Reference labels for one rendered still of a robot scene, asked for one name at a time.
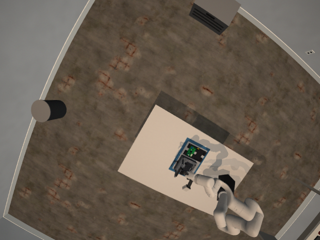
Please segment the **green circuit board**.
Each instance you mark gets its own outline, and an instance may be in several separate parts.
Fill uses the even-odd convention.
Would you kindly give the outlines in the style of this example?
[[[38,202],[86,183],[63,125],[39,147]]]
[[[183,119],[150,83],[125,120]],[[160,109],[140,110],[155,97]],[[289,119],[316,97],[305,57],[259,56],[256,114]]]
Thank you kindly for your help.
[[[194,152],[195,152],[196,149],[197,149],[197,148],[191,146],[191,147],[188,149],[186,155],[192,157],[192,155],[194,154]]]

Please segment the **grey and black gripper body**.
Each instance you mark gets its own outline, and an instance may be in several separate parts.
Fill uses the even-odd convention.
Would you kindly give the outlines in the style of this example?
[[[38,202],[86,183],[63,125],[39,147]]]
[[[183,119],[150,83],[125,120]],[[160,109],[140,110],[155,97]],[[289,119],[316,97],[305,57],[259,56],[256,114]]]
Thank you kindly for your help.
[[[186,171],[189,175],[185,175],[186,178],[188,178],[189,180],[191,179],[194,183],[195,183],[195,176],[197,174],[190,172],[190,171]],[[195,183],[196,184],[196,183]]]

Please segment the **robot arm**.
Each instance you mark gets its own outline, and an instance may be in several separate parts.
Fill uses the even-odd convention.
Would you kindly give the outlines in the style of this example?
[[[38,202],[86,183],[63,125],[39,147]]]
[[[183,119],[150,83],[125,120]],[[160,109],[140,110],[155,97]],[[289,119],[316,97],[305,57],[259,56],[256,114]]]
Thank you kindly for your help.
[[[264,213],[254,199],[247,197],[243,203],[233,195],[231,188],[218,178],[197,174],[194,182],[203,186],[210,198],[216,196],[220,187],[225,190],[218,194],[218,203],[213,211],[216,225],[221,231],[230,235],[238,235],[240,231],[244,231],[251,237],[258,236]],[[228,208],[240,217],[233,214],[226,215]]]

